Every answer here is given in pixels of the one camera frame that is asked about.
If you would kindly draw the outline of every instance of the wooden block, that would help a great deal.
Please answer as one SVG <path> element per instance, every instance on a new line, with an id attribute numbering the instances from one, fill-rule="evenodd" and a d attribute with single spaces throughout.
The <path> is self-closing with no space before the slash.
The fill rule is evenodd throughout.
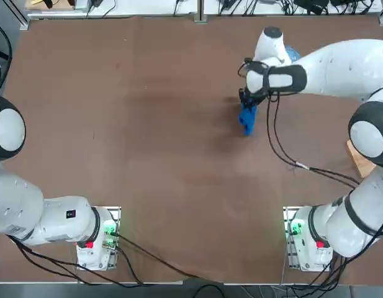
<path id="1" fill-rule="evenodd" d="M 360 177 L 365 178 L 371 173 L 376 165 L 359 154 L 351 143 L 351 140 L 347 141 L 347 149 L 348 153 L 351 155 L 351 158 L 354 161 L 355 166 L 357 167 Z"/>
<path id="2" fill-rule="evenodd" d="M 31 2 L 32 0 L 25 0 L 25 8 L 30 11 L 70 11 L 74 9 L 74 6 L 68 4 L 68 0 L 52 0 L 53 7 L 51 9 L 43 1 L 34 5 Z"/>

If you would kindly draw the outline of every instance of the green led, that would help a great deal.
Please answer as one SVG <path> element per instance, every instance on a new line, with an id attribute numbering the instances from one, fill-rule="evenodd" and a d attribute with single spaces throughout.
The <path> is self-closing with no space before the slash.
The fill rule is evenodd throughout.
<path id="1" fill-rule="evenodd" d="M 304 225 L 303 220 L 293 220 L 292 221 L 292 233 L 294 235 L 302 233 L 302 227 Z"/>

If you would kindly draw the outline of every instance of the label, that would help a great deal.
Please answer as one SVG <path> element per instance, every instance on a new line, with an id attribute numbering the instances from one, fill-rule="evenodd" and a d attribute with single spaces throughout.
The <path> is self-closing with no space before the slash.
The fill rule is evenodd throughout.
<path id="1" fill-rule="evenodd" d="M 71 239 L 71 237 L 69 237 L 67 234 L 63 234 L 63 235 L 57 235 L 50 238 L 46 238 L 45 240 L 48 242 L 57 242 L 57 241 L 69 240 L 69 239 Z"/>
<path id="2" fill-rule="evenodd" d="M 5 229 L 4 233 L 9 235 L 17 235 L 25 231 L 24 227 L 20 227 L 18 225 L 8 225 Z"/>

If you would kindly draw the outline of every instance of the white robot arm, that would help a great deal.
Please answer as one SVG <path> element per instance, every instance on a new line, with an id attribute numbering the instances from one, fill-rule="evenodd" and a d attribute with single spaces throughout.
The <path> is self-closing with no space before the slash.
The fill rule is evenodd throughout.
<path id="1" fill-rule="evenodd" d="M 18 154 L 24 142 L 23 117 L 0 96 L 0 161 Z M 76 242 L 79 264 L 105 270 L 113 249 L 105 232 L 114 232 L 113 227 L 116 223 L 107 209 L 91 207 L 84 197 L 44 199 L 37 186 L 7 173 L 0 164 L 0 233 L 26 245 Z"/>
<path id="2" fill-rule="evenodd" d="M 333 250 L 345 257 L 358 254 L 383 224 L 383 40 L 338 42 L 291 63 L 282 32 L 268 27 L 246 69 L 246 93 L 257 104 L 276 92 L 361 100 L 349 136 L 377 167 L 350 194 L 328 205 L 302 207 L 292 221 L 302 270 L 321 271 Z"/>

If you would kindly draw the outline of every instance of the blue object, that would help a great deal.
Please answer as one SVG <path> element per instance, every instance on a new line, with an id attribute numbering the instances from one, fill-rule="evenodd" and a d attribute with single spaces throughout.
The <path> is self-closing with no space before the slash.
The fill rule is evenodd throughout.
<path id="1" fill-rule="evenodd" d="M 292 62 L 301 58 L 301 55 L 290 45 L 285 46 L 286 52 Z M 243 126 L 244 134 L 251 135 L 255 127 L 256 115 L 259 111 L 258 106 L 246 107 L 242 101 L 245 99 L 245 93 L 240 94 L 241 99 L 241 112 L 238 116 L 238 121 Z"/>
<path id="2" fill-rule="evenodd" d="M 290 45 L 286 45 L 285 50 L 288 53 L 291 62 L 295 62 L 296 60 L 299 60 L 301 58 L 301 55 Z"/>
<path id="3" fill-rule="evenodd" d="M 243 126 L 243 131 L 245 135 L 250 135 L 253 132 L 255 127 L 255 119 L 258 113 L 258 106 L 245 107 L 242 104 L 242 109 L 240 115 L 238 116 L 238 121 Z"/>

